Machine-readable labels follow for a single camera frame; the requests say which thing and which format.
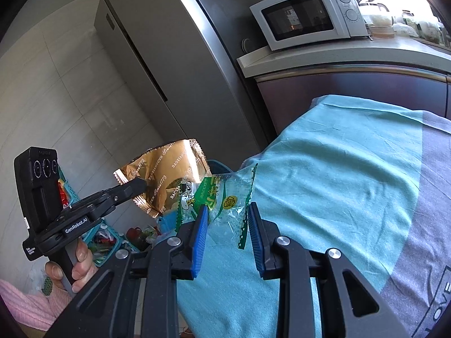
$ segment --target hand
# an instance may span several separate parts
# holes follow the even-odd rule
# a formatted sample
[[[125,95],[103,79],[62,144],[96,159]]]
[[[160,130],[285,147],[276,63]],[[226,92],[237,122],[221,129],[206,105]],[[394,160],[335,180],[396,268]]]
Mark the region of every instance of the hand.
[[[92,252],[87,248],[87,245],[82,239],[78,239],[77,249],[75,250],[78,263],[72,268],[72,278],[75,280],[72,285],[72,291],[78,292],[97,272],[97,267],[92,260]],[[61,267],[55,262],[46,263],[46,273],[50,277],[53,284],[64,290],[61,282],[63,278],[63,271]]]

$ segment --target tiled wall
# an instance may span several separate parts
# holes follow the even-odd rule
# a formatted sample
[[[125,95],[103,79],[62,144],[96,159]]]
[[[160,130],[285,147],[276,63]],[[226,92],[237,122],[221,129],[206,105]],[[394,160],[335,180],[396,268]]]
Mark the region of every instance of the tiled wall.
[[[28,233],[14,158],[30,146],[55,148],[80,197],[117,185],[114,170],[161,137],[138,107],[96,35],[99,0],[75,0],[25,33],[0,58],[0,279],[28,291]],[[149,219],[132,201],[109,221],[125,232]]]

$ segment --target white countertop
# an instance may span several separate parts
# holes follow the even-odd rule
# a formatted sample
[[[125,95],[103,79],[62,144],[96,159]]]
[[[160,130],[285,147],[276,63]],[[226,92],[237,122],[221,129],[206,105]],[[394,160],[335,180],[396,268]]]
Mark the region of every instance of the white countertop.
[[[405,37],[341,39],[275,52],[267,46],[238,58],[245,77],[324,63],[355,62],[408,64],[451,73],[451,55]]]

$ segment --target transparent wrapper with green edge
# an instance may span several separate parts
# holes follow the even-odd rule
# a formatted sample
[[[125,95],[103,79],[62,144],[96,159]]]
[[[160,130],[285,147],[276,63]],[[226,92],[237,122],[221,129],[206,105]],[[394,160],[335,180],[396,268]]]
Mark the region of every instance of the transparent wrapper with green edge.
[[[247,209],[252,196],[257,165],[247,172],[219,174],[205,177],[193,186],[181,184],[177,207],[178,231],[182,223],[196,219],[201,205],[207,205],[208,234],[218,244],[227,242],[244,249],[247,237]]]

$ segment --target white microwave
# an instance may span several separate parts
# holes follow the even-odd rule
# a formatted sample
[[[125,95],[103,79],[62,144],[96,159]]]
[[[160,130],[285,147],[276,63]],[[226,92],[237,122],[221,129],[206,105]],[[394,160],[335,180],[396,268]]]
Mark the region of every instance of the white microwave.
[[[264,0],[250,9],[273,51],[368,36],[356,0]]]

